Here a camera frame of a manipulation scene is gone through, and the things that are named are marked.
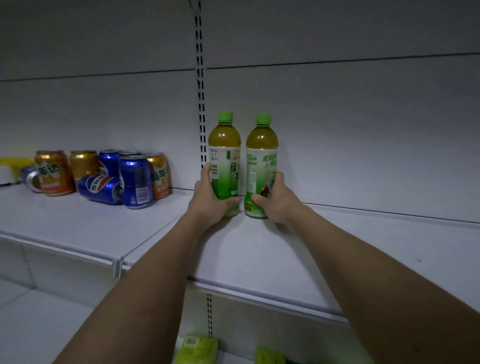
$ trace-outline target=green bottle cap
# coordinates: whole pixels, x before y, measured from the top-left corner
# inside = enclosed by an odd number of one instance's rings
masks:
[[[218,121],[221,122],[232,122],[233,121],[233,112],[231,111],[221,111],[218,113]]]
[[[272,115],[270,115],[270,114],[258,114],[255,119],[257,120],[257,124],[270,125],[270,123],[272,122]]]

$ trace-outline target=orange can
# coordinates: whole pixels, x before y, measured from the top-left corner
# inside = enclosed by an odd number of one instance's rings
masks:
[[[100,162],[95,150],[72,150],[70,152],[70,165],[73,180],[78,191],[78,182],[87,174],[99,174]]]
[[[168,162],[163,153],[145,154],[152,165],[153,197],[163,198],[170,194],[168,183]]]
[[[40,186],[47,196],[62,196],[75,191],[72,170],[63,150],[39,150],[34,158]]]

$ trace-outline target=plastic bottle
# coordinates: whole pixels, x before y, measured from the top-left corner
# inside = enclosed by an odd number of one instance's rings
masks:
[[[218,125],[208,136],[212,187],[220,200],[238,196],[241,138],[232,122],[233,112],[219,113]],[[236,206],[229,209],[225,217],[235,216],[238,212]]]
[[[247,137],[247,192],[245,214],[251,218],[266,218],[264,210],[252,201],[252,194],[269,197],[276,174],[278,138],[270,129],[272,116],[259,114],[257,127]]]

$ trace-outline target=forearm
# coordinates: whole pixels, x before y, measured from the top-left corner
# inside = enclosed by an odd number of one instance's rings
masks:
[[[289,225],[376,362],[480,362],[473,309],[307,206],[294,209]]]
[[[203,231],[198,218],[182,216],[104,298],[55,364],[169,362]]]

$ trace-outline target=hand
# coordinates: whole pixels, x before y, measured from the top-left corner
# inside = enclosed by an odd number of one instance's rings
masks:
[[[252,201],[265,210],[270,220],[285,225],[288,225],[291,213],[295,213],[295,207],[303,206],[293,191],[285,185],[282,172],[275,175],[270,198],[253,194]]]
[[[210,163],[202,169],[201,178],[195,182],[195,192],[188,203],[187,214],[199,219],[202,227],[207,229],[220,221],[229,208],[240,203],[238,197],[230,197],[226,200],[219,200],[210,183]]]

